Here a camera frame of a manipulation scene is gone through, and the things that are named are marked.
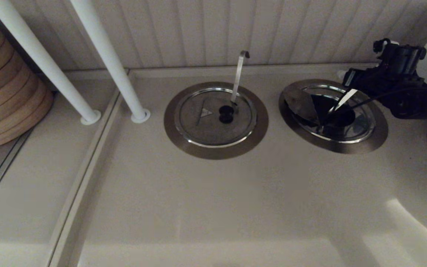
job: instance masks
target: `wooden steamer basket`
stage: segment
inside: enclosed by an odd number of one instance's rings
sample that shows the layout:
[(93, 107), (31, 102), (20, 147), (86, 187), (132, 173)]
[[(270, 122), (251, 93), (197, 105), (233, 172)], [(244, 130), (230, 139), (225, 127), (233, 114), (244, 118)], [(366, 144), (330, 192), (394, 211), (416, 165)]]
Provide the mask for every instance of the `wooden steamer basket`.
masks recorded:
[(42, 120), (52, 101), (52, 92), (0, 32), (0, 145)]

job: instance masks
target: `metal hook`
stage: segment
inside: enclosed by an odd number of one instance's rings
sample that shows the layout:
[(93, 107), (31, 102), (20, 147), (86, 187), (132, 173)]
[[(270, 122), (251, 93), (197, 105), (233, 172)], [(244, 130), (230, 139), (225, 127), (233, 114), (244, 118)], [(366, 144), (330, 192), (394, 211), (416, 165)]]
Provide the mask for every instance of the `metal hook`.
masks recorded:
[(237, 98), (237, 91), (238, 91), (238, 85), (240, 83), (240, 76), (242, 75), (242, 66), (244, 58), (249, 59), (249, 52), (246, 50), (243, 50), (240, 52), (240, 56), (238, 58), (238, 65), (237, 65), (237, 75), (235, 76), (235, 83), (234, 83), (234, 90), (232, 91), (232, 97), (230, 98), (230, 101), (235, 103), (235, 100)]

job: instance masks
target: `metal handle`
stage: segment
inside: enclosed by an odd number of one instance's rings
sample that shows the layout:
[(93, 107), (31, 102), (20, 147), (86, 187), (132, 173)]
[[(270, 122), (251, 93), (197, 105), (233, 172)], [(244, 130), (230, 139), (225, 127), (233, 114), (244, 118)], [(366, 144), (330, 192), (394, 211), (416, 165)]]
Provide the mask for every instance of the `metal handle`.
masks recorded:
[(242, 75), (242, 66), (244, 58), (249, 59), (249, 52), (246, 50), (243, 50), (240, 52), (240, 56), (238, 58), (238, 65), (237, 65), (237, 75), (235, 76), (235, 83), (234, 83), (234, 90), (232, 91), (232, 97), (230, 98), (230, 101), (235, 103), (235, 100), (237, 98), (237, 91), (238, 91), (238, 84), (240, 83), (240, 76)]
[(350, 88), (346, 93), (342, 95), (342, 97), (337, 101), (337, 105), (333, 106), (331, 109), (329, 109), (329, 112), (327, 112), (327, 115), (329, 116), (331, 113), (337, 111), (342, 105), (345, 104), (355, 93), (357, 93), (357, 89)]

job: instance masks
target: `black rubber plug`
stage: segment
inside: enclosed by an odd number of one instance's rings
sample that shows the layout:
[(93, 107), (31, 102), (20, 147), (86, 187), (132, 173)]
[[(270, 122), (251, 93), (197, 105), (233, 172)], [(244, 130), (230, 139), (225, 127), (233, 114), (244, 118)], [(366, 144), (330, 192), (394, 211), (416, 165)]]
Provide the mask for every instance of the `black rubber plug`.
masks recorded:
[(229, 105), (224, 105), (221, 108), (219, 108), (218, 112), (220, 113), (220, 117), (218, 117), (218, 119), (220, 120), (221, 123), (231, 123), (232, 121), (234, 121), (234, 108), (232, 108)]

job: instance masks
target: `countertop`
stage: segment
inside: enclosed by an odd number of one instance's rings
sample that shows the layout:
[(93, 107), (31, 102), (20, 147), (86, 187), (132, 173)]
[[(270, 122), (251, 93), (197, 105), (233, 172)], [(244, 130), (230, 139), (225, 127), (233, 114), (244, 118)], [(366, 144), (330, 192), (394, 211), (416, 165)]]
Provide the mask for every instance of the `countertop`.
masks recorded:
[[(95, 80), (79, 76), (71, 76), (73, 84), (93, 108), (104, 112), (115, 92), (113, 81), (103, 75)], [(0, 182), (1, 267), (49, 264), (64, 208), (70, 208), (66, 200), (99, 127), (82, 125), (80, 115), (57, 94)]]
[(175, 147), (163, 117), (178, 92), (232, 82), (234, 68), (131, 71), (151, 118), (134, 124), (118, 103), (88, 178), (94, 188), (73, 207), (83, 217), (69, 260), (54, 266), (427, 266), (427, 120), (381, 107), (386, 142), (346, 155), (309, 144), (279, 113), (285, 86), (337, 81), (340, 69), (245, 67), (241, 85), (265, 104), (268, 131), (253, 150), (219, 161)]

